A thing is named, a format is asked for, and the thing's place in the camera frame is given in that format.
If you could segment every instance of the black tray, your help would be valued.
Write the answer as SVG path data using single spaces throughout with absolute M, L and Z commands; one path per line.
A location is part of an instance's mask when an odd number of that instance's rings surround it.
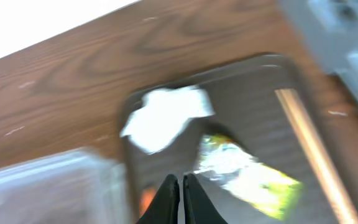
M 313 111 L 301 74 L 291 60 L 275 54 L 259 55 L 138 91 L 124 103 L 121 128 L 129 114 L 142 106 L 142 96 L 148 91 L 188 85 L 199 85 L 208 92 L 216 112 L 210 120 L 229 127 L 262 162 L 304 184 L 298 206 L 285 223 L 338 223 L 274 93 L 279 88 L 294 88 L 307 109 Z M 318 123 L 314 113 L 312 118 Z M 139 214 L 142 189 L 150 185 L 158 188 L 167 174 L 175 174 L 180 179 L 193 170 L 202 132 L 200 121 L 195 119 L 171 146 L 150 156 L 132 145 L 128 138 L 122 139 L 135 216 Z M 207 179 L 200 176 L 199 180 L 228 223 L 280 223 Z M 180 205 L 178 219 L 184 223 L 183 205 Z

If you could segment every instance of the transparent bin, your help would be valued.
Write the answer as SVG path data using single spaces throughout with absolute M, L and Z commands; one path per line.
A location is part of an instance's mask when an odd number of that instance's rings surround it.
M 0 224 L 129 222 L 125 168 L 90 148 L 0 169 Z

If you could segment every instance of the crumpled white paper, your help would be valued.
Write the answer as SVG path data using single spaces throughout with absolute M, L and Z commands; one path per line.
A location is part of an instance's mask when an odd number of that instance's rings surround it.
M 128 118 L 120 136 L 147 154 L 160 152 L 181 134 L 193 118 L 214 115 L 205 90 L 197 86 L 161 88 L 143 96 L 144 107 Z

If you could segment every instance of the brown wooden surface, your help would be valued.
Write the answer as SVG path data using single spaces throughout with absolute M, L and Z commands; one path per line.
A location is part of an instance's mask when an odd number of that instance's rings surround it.
M 134 90 L 277 52 L 306 74 L 340 156 L 358 176 L 358 107 L 299 40 L 274 0 L 143 0 L 2 58 L 0 167 L 80 146 L 120 159 L 118 119 Z

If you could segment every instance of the wooden stick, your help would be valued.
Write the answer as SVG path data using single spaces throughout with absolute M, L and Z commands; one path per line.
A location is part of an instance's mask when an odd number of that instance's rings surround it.
M 341 224 L 358 223 L 353 203 L 298 93 L 292 89 L 276 90 L 275 93 L 337 219 Z

